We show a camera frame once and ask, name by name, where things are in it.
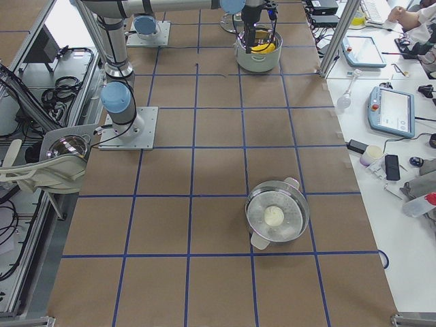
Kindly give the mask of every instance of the beige chair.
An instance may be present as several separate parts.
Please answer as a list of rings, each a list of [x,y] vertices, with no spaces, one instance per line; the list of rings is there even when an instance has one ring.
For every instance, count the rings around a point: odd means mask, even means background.
[[[18,184],[24,192],[33,193],[36,189],[45,191],[60,219],[63,214],[53,194],[70,194],[80,191],[87,162],[77,155],[58,157],[12,166],[21,147],[21,140],[12,141],[7,150],[3,166],[0,167],[0,182]]]

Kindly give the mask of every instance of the bottle with red cap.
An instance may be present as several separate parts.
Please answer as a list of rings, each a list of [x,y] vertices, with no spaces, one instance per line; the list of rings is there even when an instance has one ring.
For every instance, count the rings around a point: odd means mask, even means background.
[[[425,196],[413,199],[403,205],[403,212],[409,217],[419,217],[436,208],[436,193],[429,193]]]

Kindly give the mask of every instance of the keyboard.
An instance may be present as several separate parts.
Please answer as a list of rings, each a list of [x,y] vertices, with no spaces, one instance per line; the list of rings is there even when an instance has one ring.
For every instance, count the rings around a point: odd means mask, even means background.
[[[360,7],[366,16],[365,25],[382,27],[390,13],[386,0],[360,0]]]

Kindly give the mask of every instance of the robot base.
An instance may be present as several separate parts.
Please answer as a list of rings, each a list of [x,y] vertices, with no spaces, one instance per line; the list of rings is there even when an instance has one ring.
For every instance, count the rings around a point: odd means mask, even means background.
[[[115,138],[111,141],[101,143],[98,147],[100,150],[152,150],[155,141],[155,131],[157,122],[158,107],[137,107],[137,114],[144,121],[144,127],[138,132],[135,138],[131,140],[123,140]],[[105,124],[112,124],[112,119],[109,115],[106,116]],[[104,129],[101,141],[108,140],[115,136],[112,128]]]
[[[138,37],[138,34],[131,34],[127,38],[127,47],[128,48],[153,48],[157,46],[167,46],[168,40],[170,39],[170,27],[171,22],[168,20],[165,21],[157,21],[158,28],[160,31],[159,35],[150,36],[149,39],[143,40]],[[132,24],[130,31],[136,31],[135,26]]]

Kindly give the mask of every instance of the white cup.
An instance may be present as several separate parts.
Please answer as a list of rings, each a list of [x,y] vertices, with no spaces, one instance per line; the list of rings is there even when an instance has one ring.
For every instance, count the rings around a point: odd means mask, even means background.
[[[360,157],[360,163],[365,167],[368,167],[381,157],[383,157],[383,150],[381,148],[377,145],[368,145],[362,157]]]

